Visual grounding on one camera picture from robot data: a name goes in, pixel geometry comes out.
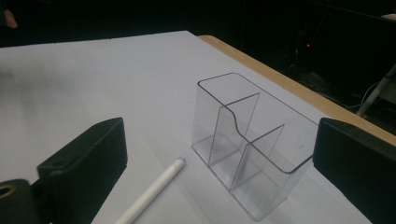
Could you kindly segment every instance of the clear acrylic holder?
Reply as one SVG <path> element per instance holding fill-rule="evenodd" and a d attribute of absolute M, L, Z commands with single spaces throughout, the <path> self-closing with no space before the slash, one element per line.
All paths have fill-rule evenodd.
<path fill-rule="evenodd" d="M 253 220 L 297 184 L 312 162 L 317 129 L 239 74 L 198 82 L 191 147 Z"/>

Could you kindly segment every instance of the white pen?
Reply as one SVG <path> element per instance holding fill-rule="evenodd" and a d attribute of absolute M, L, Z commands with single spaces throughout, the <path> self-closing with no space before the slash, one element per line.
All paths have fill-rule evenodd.
<path fill-rule="evenodd" d="M 177 175 L 186 164 L 184 157 L 179 157 L 134 201 L 114 224 L 130 224 L 145 210 L 155 197 Z"/>

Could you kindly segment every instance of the table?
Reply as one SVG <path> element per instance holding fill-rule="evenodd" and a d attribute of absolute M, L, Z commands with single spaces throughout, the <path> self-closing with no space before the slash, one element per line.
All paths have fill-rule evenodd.
<path fill-rule="evenodd" d="M 44 159 L 94 123 L 123 117 L 128 167 L 93 223 L 112 223 L 180 155 L 186 167 L 136 223 L 258 223 L 191 150 L 196 83 L 229 72 L 315 122 L 358 122 L 395 145 L 394 136 L 215 37 L 175 32 L 0 49 L 0 181 L 33 183 Z M 310 167 L 259 223 L 370 222 Z"/>

